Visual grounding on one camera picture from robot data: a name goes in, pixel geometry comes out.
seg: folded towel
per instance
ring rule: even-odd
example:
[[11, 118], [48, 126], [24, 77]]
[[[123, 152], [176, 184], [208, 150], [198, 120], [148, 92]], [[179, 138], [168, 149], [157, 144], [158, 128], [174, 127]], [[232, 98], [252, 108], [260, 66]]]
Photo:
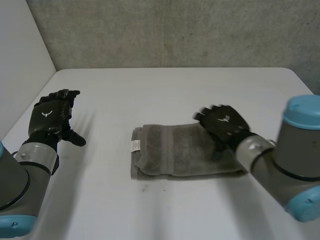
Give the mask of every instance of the folded towel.
[[140, 140], [140, 150], [131, 153], [135, 179], [245, 174], [231, 150], [215, 151], [215, 142], [198, 123], [144, 125], [133, 131], [131, 140]]

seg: white tag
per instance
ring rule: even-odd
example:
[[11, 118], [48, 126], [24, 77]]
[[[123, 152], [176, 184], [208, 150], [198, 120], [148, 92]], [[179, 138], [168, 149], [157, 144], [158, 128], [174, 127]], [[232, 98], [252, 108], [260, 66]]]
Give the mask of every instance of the white tag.
[[140, 140], [131, 141], [131, 152], [140, 151]]

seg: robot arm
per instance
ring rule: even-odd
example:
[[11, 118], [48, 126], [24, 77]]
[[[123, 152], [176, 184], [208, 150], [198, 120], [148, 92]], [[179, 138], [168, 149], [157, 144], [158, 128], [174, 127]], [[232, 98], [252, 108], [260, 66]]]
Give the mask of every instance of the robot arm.
[[69, 125], [79, 93], [64, 89], [40, 99], [32, 111], [29, 139], [15, 158], [0, 142], [0, 238], [21, 237], [32, 230], [59, 166], [58, 142], [86, 144]]
[[320, 216], [320, 96], [288, 102], [276, 145], [251, 132], [230, 106], [204, 108], [194, 118], [296, 220]]

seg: light blue joint cover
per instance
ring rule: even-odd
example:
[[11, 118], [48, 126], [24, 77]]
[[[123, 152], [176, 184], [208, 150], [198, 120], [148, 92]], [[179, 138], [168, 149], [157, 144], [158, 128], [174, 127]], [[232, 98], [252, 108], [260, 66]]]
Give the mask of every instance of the light blue joint cover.
[[291, 98], [283, 120], [300, 129], [320, 130], [320, 96], [302, 95]]
[[1, 158], [2, 154], [4, 153], [4, 148], [5, 148], [4, 145], [0, 141], [0, 158]]
[[37, 221], [31, 215], [3, 215], [0, 216], [0, 239], [22, 237], [31, 232]]
[[296, 195], [284, 209], [299, 222], [315, 220], [320, 216], [320, 185]]

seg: logo on robotic hand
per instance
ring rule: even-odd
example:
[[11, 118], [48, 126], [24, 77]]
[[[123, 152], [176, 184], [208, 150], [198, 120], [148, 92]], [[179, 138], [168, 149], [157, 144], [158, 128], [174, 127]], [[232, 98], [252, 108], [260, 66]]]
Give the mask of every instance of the logo on robotic hand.
[[42, 112], [42, 115], [46, 118], [46, 117], [48, 117], [52, 112], [53, 112], [52, 110], [51, 110], [49, 113], [43, 113], [43, 112]]
[[228, 116], [228, 115], [225, 115], [225, 118], [223, 118], [223, 119], [218, 119], [219, 121], [221, 121], [221, 122], [229, 122], [229, 120], [230, 120], [230, 117]]

